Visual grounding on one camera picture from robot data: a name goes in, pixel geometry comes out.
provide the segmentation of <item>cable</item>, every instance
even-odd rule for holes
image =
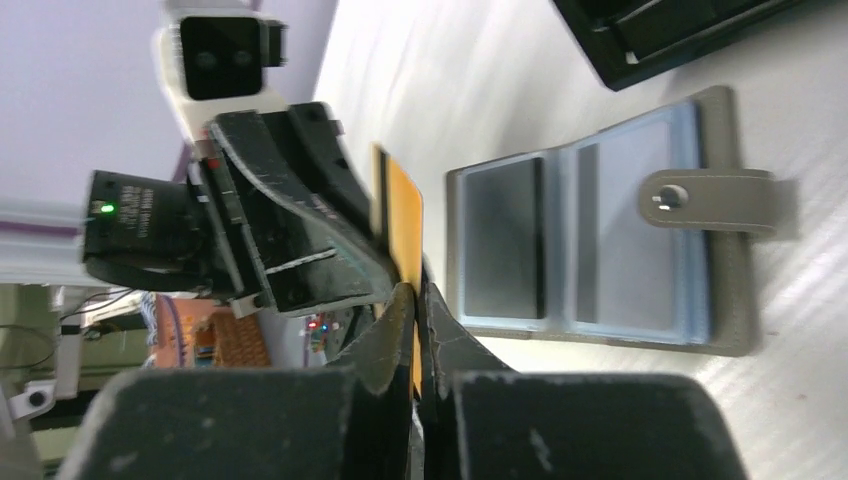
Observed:
[[[177,305],[174,303],[174,299],[167,295],[162,295],[162,298],[165,300],[165,305],[168,306],[168,310],[171,312],[171,320],[174,322],[174,337],[176,337],[177,344],[177,366],[183,367],[185,366],[184,355],[186,352],[184,351],[185,345],[183,345],[183,325],[180,322],[180,314],[177,313]]]
[[[65,315],[62,315],[61,317],[59,317],[59,323],[62,323],[66,318],[73,317],[74,315],[85,315],[87,313],[96,312],[97,310],[104,309],[104,308],[106,308],[110,305],[114,305],[115,303],[118,303],[119,300],[122,300],[124,297],[126,297],[127,295],[129,295],[129,294],[131,294],[135,291],[136,290],[134,288],[128,288],[126,290],[121,290],[122,294],[120,296],[118,296],[118,298],[113,299],[111,302],[106,302],[102,305],[98,305],[98,306],[91,308],[91,309],[88,309],[88,310],[80,310],[80,308],[82,308],[86,303],[88,303],[90,301],[90,299],[95,298],[97,296],[102,296],[106,292],[94,294],[94,295],[86,298],[85,300],[83,300],[82,303],[80,304],[80,306],[77,307],[75,311],[73,311],[71,313],[66,313]]]
[[[99,293],[95,293],[94,295],[89,295],[89,296],[88,296],[88,297],[86,297],[83,301],[81,301],[81,302],[80,302],[80,303],[79,303],[76,307],[74,307],[74,309],[72,310],[72,313],[68,314],[68,316],[76,315],[76,313],[73,313],[73,312],[77,312],[77,311],[79,311],[79,309],[81,309],[82,307],[84,307],[86,303],[88,303],[88,302],[90,302],[90,301],[94,300],[94,299],[95,299],[95,298],[97,298],[97,297],[102,297],[102,296],[104,296],[104,295],[114,295],[114,294],[116,294],[116,293],[126,293],[126,292],[128,292],[128,291],[132,291],[132,289],[131,289],[131,288],[125,288],[125,289],[123,289],[123,290],[118,290],[118,291],[114,291],[114,292],[113,292],[113,291],[109,291],[109,292],[99,292]]]
[[[9,330],[19,330],[19,331],[31,333],[31,334],[35,335],[36,337],[38,337],[41,341],[43,341],[44,344],[47,345],[47,348],[50,350],[50,353],[45,355],[44,358],[42,358],[41,360],[39,360],[37,362],[29,363],[29,364],[25,364],[25,365],[0,365],[0,370],[19,370],[19,369],[35,368],[35,367],[41,365],[42,363],[46,362],[47,360],[50,360],[51,358],[53,358],[53,355],[56,353],[56,342],[53,339],[51,339],[44,332],[40,332],[40,331],[38,331],[38,330],[36,330],[32,327],[26,327],[24,325],[13,325],[13,324],[0,325],[0,328],[7,328]]]

